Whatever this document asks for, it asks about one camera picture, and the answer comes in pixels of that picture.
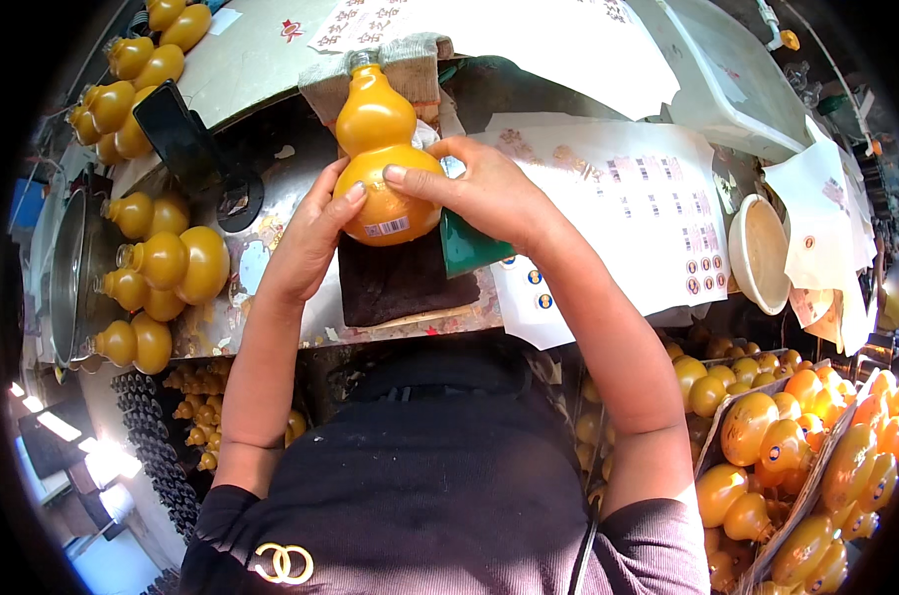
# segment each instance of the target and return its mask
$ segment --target brown cloth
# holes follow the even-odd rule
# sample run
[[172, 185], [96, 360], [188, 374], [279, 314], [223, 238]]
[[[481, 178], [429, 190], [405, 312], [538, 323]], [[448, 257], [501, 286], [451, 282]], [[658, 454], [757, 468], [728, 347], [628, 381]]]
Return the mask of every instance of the brown cloth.
[[471, 273], [446, 279], [439, 226], [412, 242], [381, 247], [342, 233], [337, 255], [348, 327], [374, 327], [479, 299]]

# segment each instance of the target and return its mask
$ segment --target bottle cap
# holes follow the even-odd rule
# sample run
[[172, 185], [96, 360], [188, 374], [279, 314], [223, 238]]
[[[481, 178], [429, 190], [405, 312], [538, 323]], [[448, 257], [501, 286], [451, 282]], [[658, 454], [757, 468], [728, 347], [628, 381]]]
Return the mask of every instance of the bottle cap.
[[351, 72], [371, 64], [380, 64], [380, 53], [376, 50], [360, 50], [360, 52], [350, 55], [349, 65]]

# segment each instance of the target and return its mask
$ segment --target white bowl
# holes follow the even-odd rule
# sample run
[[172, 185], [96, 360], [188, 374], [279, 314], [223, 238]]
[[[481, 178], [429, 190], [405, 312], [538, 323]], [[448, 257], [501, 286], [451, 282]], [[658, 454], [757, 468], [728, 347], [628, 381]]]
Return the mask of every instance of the white bowl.
[[783, 272], [789, 242], [769, 201], [758, 194], [743, 199], [727, 246], [730, 270], [743, 295], [767, 314], [779, 314], [790, 295], [790, 279]]

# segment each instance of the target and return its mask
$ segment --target gold logo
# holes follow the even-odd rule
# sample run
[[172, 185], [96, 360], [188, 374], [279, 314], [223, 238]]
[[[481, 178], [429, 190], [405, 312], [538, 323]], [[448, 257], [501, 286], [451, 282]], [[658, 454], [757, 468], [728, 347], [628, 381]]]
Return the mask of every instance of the gold logo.
[[[314, 559], [306, 549], [300, 545], [277, 545], [276, 543], [263, 543], [254, 551], [257, 555], [262, 555], [269, 549], [274, 550], [272, 558], [274, 564], [274, 572], [277, 576], [271, 576], [265, 572], [261, 565], [254, 565], [254, 571], [261, 575], [266, 581], [271, 583], [287, 583], [288, 585], [303, 585], [314, 574]], [[290, 552], [296, 552], [303, 556], [303, 572], [297, 576], [290, 576]]]

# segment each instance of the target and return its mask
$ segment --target floor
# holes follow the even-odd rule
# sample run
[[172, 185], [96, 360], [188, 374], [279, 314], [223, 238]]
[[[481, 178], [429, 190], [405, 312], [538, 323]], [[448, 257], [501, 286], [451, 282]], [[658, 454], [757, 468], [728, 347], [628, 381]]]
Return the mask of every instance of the floor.
[[[115, 442], [122, 446], [126, 453], [134, 456], [135, 446], [127, 440], [127, 433], [122, 425], [122, 412], [116, 407], [116, 395], [109, 386], [113, 376], [130, 370], [131, 366], [118, 368], [110, 363], [104, 363], [95, 374], [81, 373], [79, 384], [83, 389], [89, 419], [92, 420], [98, 440]], [[135, 512], [125, 523], [142, 549], [160, 568], [176, 570], [181, 568], [184, 541], [175, 531], [166, 508], [159, 504], [151, 480], [140, 471], [131, 479], [119, 476], [119, 481], [124, 484], [135, 501]]]

